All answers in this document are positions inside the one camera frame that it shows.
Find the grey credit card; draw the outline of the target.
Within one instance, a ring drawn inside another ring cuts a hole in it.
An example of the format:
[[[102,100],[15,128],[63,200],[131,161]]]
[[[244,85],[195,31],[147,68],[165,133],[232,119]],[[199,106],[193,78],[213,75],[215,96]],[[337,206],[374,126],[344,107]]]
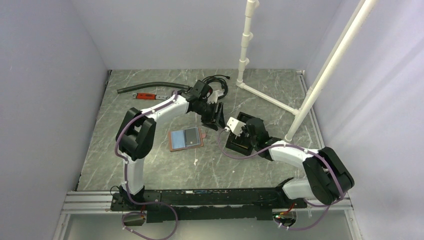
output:
[[[201,134],[198,127],[187,128],[184,130],[185,146],[193,147],[201,144]]]

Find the brown leather card holder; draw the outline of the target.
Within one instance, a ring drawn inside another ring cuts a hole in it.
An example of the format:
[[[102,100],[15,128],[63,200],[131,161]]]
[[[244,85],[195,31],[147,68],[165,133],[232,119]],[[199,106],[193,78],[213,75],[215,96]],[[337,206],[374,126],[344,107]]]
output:
[[[168,133],[169,150],[171,152],[195,149],[204,146],[206,133],[199,127],[191,127]]]

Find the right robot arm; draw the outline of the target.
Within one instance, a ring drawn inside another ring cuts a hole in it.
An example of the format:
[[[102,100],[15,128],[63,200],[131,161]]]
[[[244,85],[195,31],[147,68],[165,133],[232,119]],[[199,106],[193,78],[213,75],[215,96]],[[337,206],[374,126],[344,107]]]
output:
[[[283,162],[305,172],[303,178],[285,180],[275,194],[276,203],[289,207],[295,199],[315,198],[322,205],[342,199],[355,181],[337,153],[330,147],[303,148],[271,137],[263,120],[251,118],[241,127],[241,136],[249,139],[257,154],[269,161]]]

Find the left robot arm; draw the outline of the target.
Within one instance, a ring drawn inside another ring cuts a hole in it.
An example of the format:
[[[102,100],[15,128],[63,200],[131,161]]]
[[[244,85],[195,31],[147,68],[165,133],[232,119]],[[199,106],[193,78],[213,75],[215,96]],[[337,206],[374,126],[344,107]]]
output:
[[[228,88],[215,92],[208,82],[198,80],[187,90],[175,91],[167,100],[149,108],[130,108],[116,135],[115,154],[123,161],[124,180],[119,192],[131,210],[144,203],[144,159],[150,153],[158,125],[190,112],[200,116],[204,127],[217,131],[225,127],[223,103]]]

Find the black card box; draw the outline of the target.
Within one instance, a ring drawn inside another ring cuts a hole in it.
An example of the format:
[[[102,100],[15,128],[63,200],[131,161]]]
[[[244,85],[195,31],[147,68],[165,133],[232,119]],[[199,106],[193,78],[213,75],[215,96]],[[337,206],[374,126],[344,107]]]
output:
[[[244,112],[239,112],[236,119],[245,123],[251,118],[253,118],[253,116]],[[250,143],[249,138],[246,137],[244,133],[242,133],[240,136],[237,136],[234,133],[230,133],[228,135],[225,147],[245,156],[249,156],[254,149]]]

